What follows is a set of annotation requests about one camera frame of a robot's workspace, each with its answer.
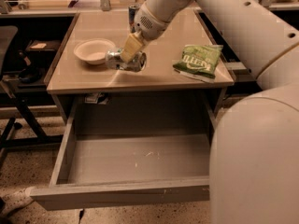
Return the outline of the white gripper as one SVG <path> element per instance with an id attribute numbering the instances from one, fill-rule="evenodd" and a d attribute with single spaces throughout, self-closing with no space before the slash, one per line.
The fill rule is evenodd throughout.
<path id="1" fill-rule="evenodd" d="M 129 63 L 136 54 L 146 47 L 147 41 L 159 38 L 167 29 L 169 23 L 160 21 L 143 4 L 135 15 L 135 33 L 128 35 L 121 50 L 121 59 Z"/>

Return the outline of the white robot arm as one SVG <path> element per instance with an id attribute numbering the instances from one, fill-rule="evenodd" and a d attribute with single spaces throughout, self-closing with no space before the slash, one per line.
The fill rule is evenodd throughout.
<path id="1" fill-rule="evenodd" d="M 212 224 L 299 224 L 299 37 L 254 0 L 146 0 L 122 58 L 158 38 L 196 2 L 261 90 L 233 105 L 214 132 Z"/>

